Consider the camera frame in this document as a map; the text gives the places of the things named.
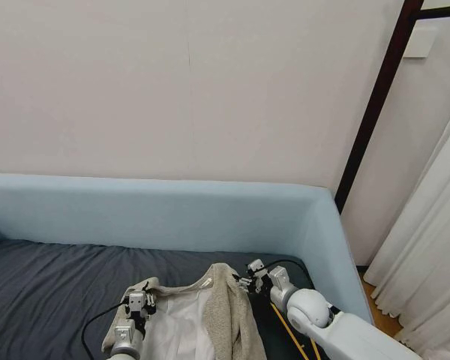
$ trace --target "white fabric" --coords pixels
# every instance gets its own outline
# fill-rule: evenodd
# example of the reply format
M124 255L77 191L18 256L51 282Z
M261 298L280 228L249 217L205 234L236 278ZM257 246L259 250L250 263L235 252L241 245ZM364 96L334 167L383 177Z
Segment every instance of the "white fabric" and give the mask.
M181 292L157 300L157 312L145 325L141 359L214 360L212 340L203 323L212 289Z
M364 279L397 339L418 353L450 350L450 122Z
M426 350L423 360L450 360L450 351L446 350Z

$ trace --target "dark wooden door frame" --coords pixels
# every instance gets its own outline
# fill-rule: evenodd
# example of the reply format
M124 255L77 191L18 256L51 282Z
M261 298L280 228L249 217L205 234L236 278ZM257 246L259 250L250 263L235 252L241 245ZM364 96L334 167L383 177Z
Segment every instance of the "dark wooden door frame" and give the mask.
M337 193L335 194L335 204L340 213L343 211L347 197L352 189L360 163L367 150L368 143L374 132L383 104L389 94L398 65L400 65L401 59L404 56L416 21L450 17L450 6L421 10L423 1L404 0L403 2L397 24L388 44L382 66L380 67L370 99L368 100L355 142L353 143L352 151L346 162L345 170L343 171Z

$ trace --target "bed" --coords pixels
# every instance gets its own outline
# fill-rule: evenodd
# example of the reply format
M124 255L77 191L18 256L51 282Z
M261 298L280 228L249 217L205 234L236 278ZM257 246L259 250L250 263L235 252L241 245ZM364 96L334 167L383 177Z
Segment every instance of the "bed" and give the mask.
M83 324L127 286L191 284L216 262L243 274L257 257L303 261L329 301L371 322L326 189L0 175L0 359L86 359ZM269 307L251 301L267 356L300 359ZM87 333L96 359L112 318Z

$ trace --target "yellow cable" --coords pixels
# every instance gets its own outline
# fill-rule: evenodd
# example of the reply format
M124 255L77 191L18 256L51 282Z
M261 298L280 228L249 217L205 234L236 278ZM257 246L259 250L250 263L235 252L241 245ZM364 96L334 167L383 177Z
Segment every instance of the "yellow cable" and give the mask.
M320 358L320 353L318 352L317 345L315 344L314 339L310 338L310 342L312 343L313 351L315 352L316 360L322 360Z
M278 319L280 319L280 321L282 322L283 326L285 326L286 332L288 332L288 335L290 335L290 337L292 338L293 342L295 343L295 345L298 348L298 351L301 353L301 355L303 356L303 359L305 360L310 360L306 355L305 355L305 351L303 351L302 346L299 344L299 341L297 340L297 338L295 337L295 335L292 333L292 330L290 330L290 328L288 327L287 323L285 322L284 318L282 317L282 314L280 313L280 311L278 311L277 307L275 306L275 304L270 303L271 307L273 308L273 310L275 311L275 313L278 316Z

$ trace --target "wall switch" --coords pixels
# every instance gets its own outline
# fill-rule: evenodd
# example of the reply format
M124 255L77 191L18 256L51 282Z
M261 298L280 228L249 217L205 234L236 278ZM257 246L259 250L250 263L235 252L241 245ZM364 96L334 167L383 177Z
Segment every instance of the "wall switch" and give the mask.
M430 26L417 26L406 46L404 58L426 58L437 37L438 29Z

